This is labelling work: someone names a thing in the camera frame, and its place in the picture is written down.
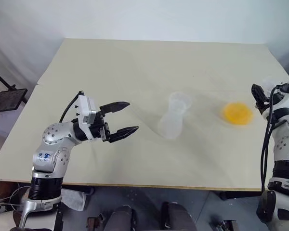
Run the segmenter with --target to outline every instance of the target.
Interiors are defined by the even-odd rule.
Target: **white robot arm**
[[[74,102],[78,111],[77,118],[62,123],[64,115]],[[100,111],[97,111],[94,101],[80,91],[65,110],[60,122],[45,129],[42,143],[33,155],[31,188],[24,204],[20,228],[25,228],[28,214],[56,210],[59,207],[61,185],[74,146],[98,138],[115,142],[138,129],[138,126],[128,127],[110,134],[108,124],[104,122],[106,113],[120,111],[128,105],[130,104],[126,102],[110,103],[101,106]]]
[[[264,139],[263,153],[268,149],[270,135],[274,138],[274,169],[268,191],[264,190],[258,205],[257,215],[271,231],[289,231],[289,83],[277,85],[266,97],[258,85],[252,86],[256,107],[268,120],[269,133]],[[262,169],[264,186],[266,170]]]

